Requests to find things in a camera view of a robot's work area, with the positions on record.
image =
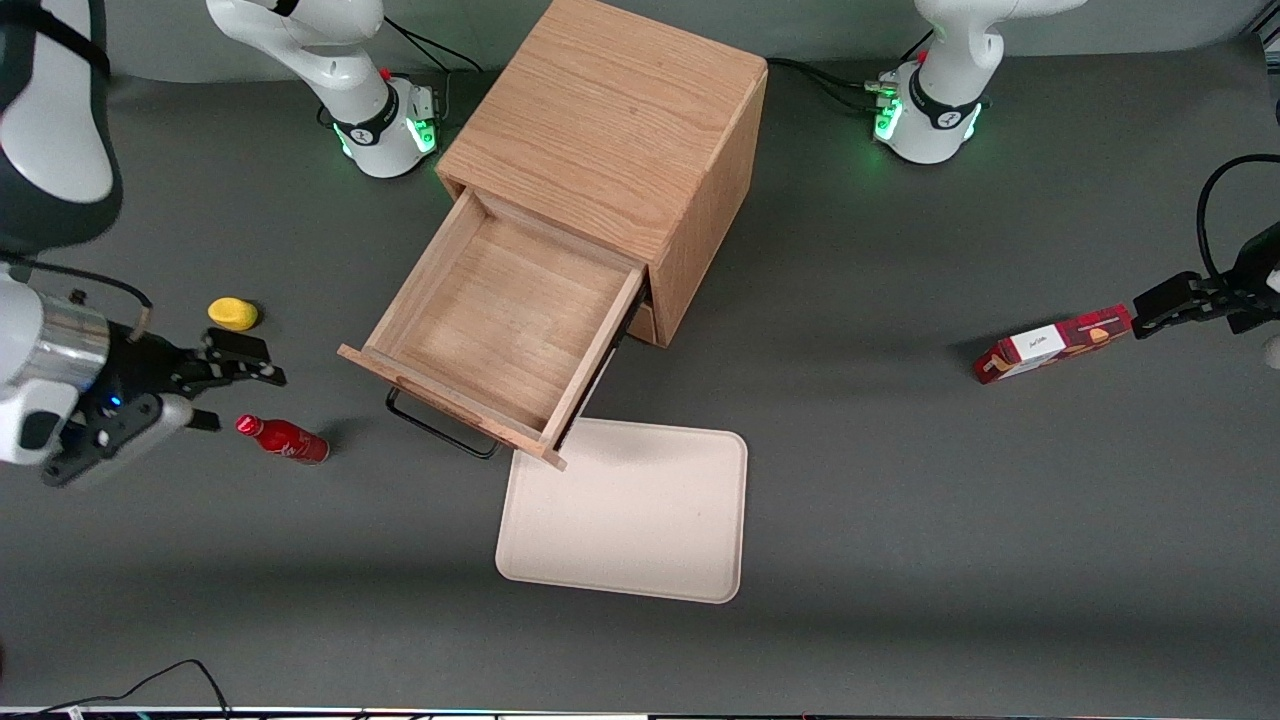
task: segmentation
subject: red aluminum bottle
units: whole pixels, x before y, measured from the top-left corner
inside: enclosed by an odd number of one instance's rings
[[[283,455],[303,465],[319,465],[329,459],[329,443],[288,420],[262,420],[241,415],[236,429],[257,441],[262,450]]]

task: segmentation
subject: cardboard box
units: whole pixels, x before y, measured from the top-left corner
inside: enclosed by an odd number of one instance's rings
[[[983,384],[993,383],[1106,347],[1132,329],[1129,309],[1115,305],[1006,337],[973,364],[973,372]]]

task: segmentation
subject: wooden drawer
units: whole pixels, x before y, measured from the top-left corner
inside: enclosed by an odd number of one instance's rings
[[[644,281],[644,263],[466,190],[365,346],[338,354],[563,469],[556,448]]]

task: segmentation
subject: gray wall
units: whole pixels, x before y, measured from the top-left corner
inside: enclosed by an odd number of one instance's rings
[[[763,55],[888,58],[928,26],[909,0],[609,0],[643,15]],[[387,13],[486,67],[500,67],[547,0],[385,0]],[[1239,32],[1266,0],[1092,0],[1059,17],[1004,26],[1010,54],[1078,55],[1181,50]],[[111,58],[124,74],[178,82],[288,77],[223,37],[200,0],[110,0]],[[397,69],[422,58],[390,28],[369,45]]]

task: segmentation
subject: drawer handle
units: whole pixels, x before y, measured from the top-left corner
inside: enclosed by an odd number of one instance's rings
[[[398,398],[399,398],[399,388],[393,387],[390,392],[387,393],[387,409],[392,411],[392,415],[396,415],[401,420],[404,420],[406,423],[413,425],[420,430],[428,432],[435,436],[436,438],[443,439],[444,442],[452,445],[453,447],[461,450],[462,452],[466,452],[467,455],[471,455],[472,457],[479,457],[480,460],[489,460],[490,457],[497,455],[498,448],[502,447],[500,442],[494,441],[493,447],[490,447],[489,450],[476,450],[475,447],[471,447],[470,445],[451,436],[449,433],[433,428],[431,425],[424,423],[422,420],[419,420],[417,418],[401,410],[399,407],[396,406],[396,400]]]

